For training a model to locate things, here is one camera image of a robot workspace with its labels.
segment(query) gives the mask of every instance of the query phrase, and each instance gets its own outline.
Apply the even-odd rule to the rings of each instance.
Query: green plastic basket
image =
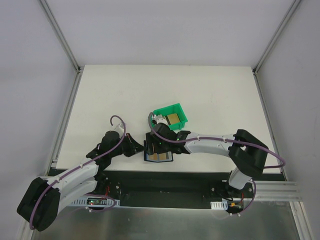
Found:
[[[181,130],[185,126],[186,122],[188,122],[188,119],[184,111],[182,110],[180,103],[154,110],[153,113],[155,115],[162,115],[163,117],[170,114],[177,114],[180,119],[180,122],[169,125],[169,128],[171,130]]]

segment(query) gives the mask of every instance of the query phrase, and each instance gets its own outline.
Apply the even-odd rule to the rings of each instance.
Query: white wall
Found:
[[[305,0],[258,73],[289,179],[320,239],[320,1]]]
[[[251,66],[293,0],[48,0],[85,64]]]
[[[36,0],[0,3],[0,239],[16,238],[17,207],[43,174],[75,72]]]

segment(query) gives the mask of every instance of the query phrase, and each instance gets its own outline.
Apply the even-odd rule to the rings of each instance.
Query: metal frame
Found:
[[[275,142],[273,130],[269,120],[269,113],[268,109],[266,108],[266,103],[262,94],[262,91],[259,86],[259,81],[257,79],[257,72],[261,69],[262,65],[264,64],[265,60],[267,59],[268,55],[271,53],[272,49],[276,45],[278,39],[282,35],[284,29],[287,27],[288,23],[290,22],[291,18],[293,17],[294,13],[297,11],[301,2],[303,0],[294,0],[289,7],[288,11],[286,12],[284,18],[282,19],[280,25],[276,29],[275,33],[273,34],[271,40],[269,41],[265,51],[263,52],[262,56],[260,57],[256,67],[253,69],[253,75],[256,82],[257,90],[260,96],[262,108],[265,114],[265,118],[267,121],[267,125],[269,128],[269,132],[272,139],[272,144],[275,151],[278,153],[278,148]],[[64,139],[64,135],[67,129],[68,121],[71,115],[72,107],[76,98],[77,90],[80,84],[81,76],[82,76],[82,68],[79,66],[64,34],[59,27],[59,24],[54,17],[52,10],[50,9],[47,0],[38,0],[40,6],[42,7],[56,37],[58,38],[61,47],[65,51],[68,59],[70,60],[72,66],[76,71],[76,77],[69,95],[68,102],[66,104],[64,115],[62,121],[59,126],[59,131],[56,137],[56,141],[54,143],[54,147],[50,154],[48,169],[46,175],[48,175],[49,170],[51,167],[55,167],[57,163],[57,159],[59,156],[59,152],[62,146],[62,142]],[[295,182],[289,181],[256,181],[257,183],[257,193],[256,193],[256,201],[286,201],[290,202],[292,213],[294,216],[294,220],[298,229],[298,233],[301,239],[314,239],[309,221],[307,219],[307,215],[304,209],[304,205],[302,202],[302,197],[299,192],[298,186]],[[24,221],[24,224],[21,225],[20,233],[18,237],[20,239],[31,239],[31,231],[28,231],[28,222]]]

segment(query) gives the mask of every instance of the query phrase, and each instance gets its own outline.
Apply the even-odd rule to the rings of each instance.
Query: white table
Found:
[[[143,145],[149,112],[180,103],[188,118],[184,129],[201,134],[234,134],[245,129],[273,150],[250,67],[86,65],[58,156],[57,169],[80,163],[111,130],[119,115],[127,131]],[[174,155],[173,162],[144,161],[143,153],[117,156],[109,170],[230,172],[232,160],[213,154]],[[268,156],[267,165],[277,165]],[[279,173],[267,169],[265,173]]]

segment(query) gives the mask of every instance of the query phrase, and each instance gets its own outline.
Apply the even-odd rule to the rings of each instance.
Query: white tabletop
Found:
[[[245,129],[273,150],[262,104],[250,67],[86,65],[76,94],[56,168],[68,169],[112,130],[119,115],[141,145],[149,132],[149,112],[180,103],[188,119],[184,130],[199,134],[235,134]],[[175,154],[173,162],[144,161],[143,153],[112,159],[109,170],[165,172],[230,172],[225,156]],[[268,156],[267,165],[277,165]],[[279,173],[266,169],[265,173]]]

